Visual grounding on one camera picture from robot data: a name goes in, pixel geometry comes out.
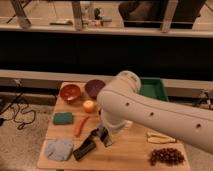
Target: cord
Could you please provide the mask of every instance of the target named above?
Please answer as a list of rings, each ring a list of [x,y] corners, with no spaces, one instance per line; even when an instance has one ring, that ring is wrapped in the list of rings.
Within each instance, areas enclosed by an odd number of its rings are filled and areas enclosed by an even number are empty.
[[[20,93],[19,95],[17,95],[17,90],[18,90],[18,88],[20,88],[21,86],[18,84],[18,86],[16,87],[16,90],[15,90],[15,98],[12,100],[12,102],[5,108],[5,109],[3,109],[2,111],[1,111],[1,113],[0,113],[0,115],[2,115],[4,112],[6,112],[9,108],[11,108],[12,110],[13,110],[13,115],[12,115],[12,117],[10,118],[10,119],[5,119],[5,118],[3,118],[4,119],[4,121],[11,121],[11,120],[13,120],[15,123],[18,123],[19,125],[18,125],[18,127],[17,127],[17,129],[18,130],[22,130],[26,125],[28,125],[28,124],[31,124],[31,123],[33,123],[34,121],[35,121],[35,119],[36,119],[36,111],[35,110],[27,110],[28,108],[29,108],[29,103],[28,103],[28,101],[24,98],[24,97],[22,97],[22,95],[23,95],[23,92],[22,93]],[[25,107],[23,107],[23,108],[21,108],[20,107],[20,103],[21,102],[24,102],[24,104],[26,104],[26,106]],[[26,121],[19,121],[19,120],[17,120],[16,118],[17,118],[17,116],[18,116],[18,114],[19,113],[21,113],[22,115],[25,115],[25,114],[28,114],[28,113],[32,113],[33,114],[33,117],[32,117],[32,120],[31,121],[29,121],[29,122],[26,122]]]
[[[211,6],[207,2],[205,3],[205,5],[211,12],[213,12],[213,9],[211,8]]]

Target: table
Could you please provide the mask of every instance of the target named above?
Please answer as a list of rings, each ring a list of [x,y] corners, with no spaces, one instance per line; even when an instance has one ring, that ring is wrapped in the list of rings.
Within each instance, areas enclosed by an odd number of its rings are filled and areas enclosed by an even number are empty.
[[[84,92],[85,83],[72,83],[77,84],[81,88],[82,97],[73,103],[68,105],[59,96],[54,108],[56,112],[72,112],[74,116],[74,122],[70,125],[54,125],[52,119],[49,122],[47,133],[44,143],[40,152],[37,167],[40,169],[63,169],[63,170],[114,170],[114,171],[189,171],[190,166],[185,153],[184,146],[181,142],[171,144],[151,144],[147,142],[147,131],[153,130],[146,128],[142,125],[133,123],[131,126],[126,127],[119,133],[116,141],[113,145],[105,148],[99,139],[96,139],[96,149],[89,152],[80,161],[76,161],[72,155],[68,161],[57,162],[49,160],[44,156],[44,149],[49,139],[56,138],[69,138],[74,141],[74,149],[78,148],[83,140],[89,135],[90,131],[95,129],[99,124],[98,109],[92,114],[86,114],[82,108],[84,100],[89,99]],[[84,116],[90,115],[90,118],[85,123],[82,134],[76,138],[73,135],[75,124]],[[149,163],[149,155],[153,149],[173,147],[182,152],[186,161],[183,164],[168,166],[164,163],[157,162],[155,166],[151,166]]]

